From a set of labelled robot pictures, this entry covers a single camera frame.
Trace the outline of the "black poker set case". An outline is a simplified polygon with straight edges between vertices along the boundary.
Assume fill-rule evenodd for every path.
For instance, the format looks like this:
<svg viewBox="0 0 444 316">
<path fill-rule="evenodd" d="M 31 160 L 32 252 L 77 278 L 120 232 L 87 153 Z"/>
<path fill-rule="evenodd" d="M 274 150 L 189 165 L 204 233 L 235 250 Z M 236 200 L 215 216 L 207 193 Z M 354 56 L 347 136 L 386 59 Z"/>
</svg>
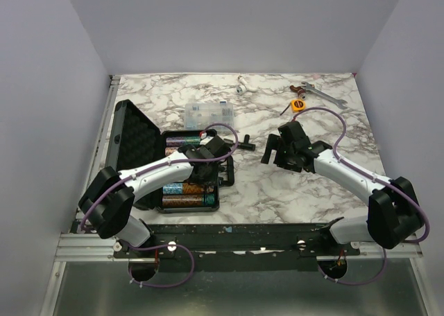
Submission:
<svg viewBox="0 0 444 316">
<path fill-rule="evenodd" d="M 166 138 L 200 136 L 199 130 L 160 131 L 160 129 L 130 100 L 119 101 L 114 109 L 112 130 L 105 160 L 106 166 L 116 171 L 128 170 L 150 164 L 165 156 Z M 216 204 L 212 207 L 164 208 L 162 189 L 153 191 L 135 203 L 142 211 L 156 209 L 160 213 L 212 212 L 219 209 L 219 191 L 234 185 L 234 161 L 228 157 L 219 164 L 217 184 L 214 187 Z"/>
</svg>

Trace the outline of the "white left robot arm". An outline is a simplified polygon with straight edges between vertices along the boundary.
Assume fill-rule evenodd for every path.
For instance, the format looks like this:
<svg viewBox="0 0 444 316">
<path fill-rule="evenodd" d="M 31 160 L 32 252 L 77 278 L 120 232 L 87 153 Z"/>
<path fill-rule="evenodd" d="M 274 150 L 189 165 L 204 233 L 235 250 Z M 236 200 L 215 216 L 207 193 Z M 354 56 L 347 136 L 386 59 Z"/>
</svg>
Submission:
<svg viewBox="0 0 444 316">
<path fill-rule="evenodd" d="M 230 155 L 229 145 L 218 136 L 206 137 L 198 147 L 186 144 L 169 156 L 138 168 L 99 171 L 78 203 L 86 223 L 102 238 L 116 237 L 139 257 L 154 247 L 150 229 L 131 215 L 134 203 L 173 182 L 197 184 L 215 179 L 219 162 Z"/>
</svg>

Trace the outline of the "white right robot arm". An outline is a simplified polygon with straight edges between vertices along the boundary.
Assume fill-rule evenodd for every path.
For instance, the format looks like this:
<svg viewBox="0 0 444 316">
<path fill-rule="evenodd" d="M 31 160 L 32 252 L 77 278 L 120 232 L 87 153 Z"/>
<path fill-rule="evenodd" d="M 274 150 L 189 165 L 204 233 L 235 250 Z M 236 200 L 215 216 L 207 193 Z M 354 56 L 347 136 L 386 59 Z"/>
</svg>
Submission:
<svg viewBox="0 0 444 316">
<path fill-rule="evenodd" d="M 331 145 L 312 143 L 297 121 L 280 126 L 277 134 L 268 136 L 261 162 L 267 164 L 271 157 L 279 168 L 306 171 L 336 182 L 367 206 L 364 216 L 340 217 L 321 228 L 319 246 L 326 254 L 336 254 L 351 242 L 393 249 L 425 225 L 409 180 L 390 179 L 346 164 Z"/>
</svg>

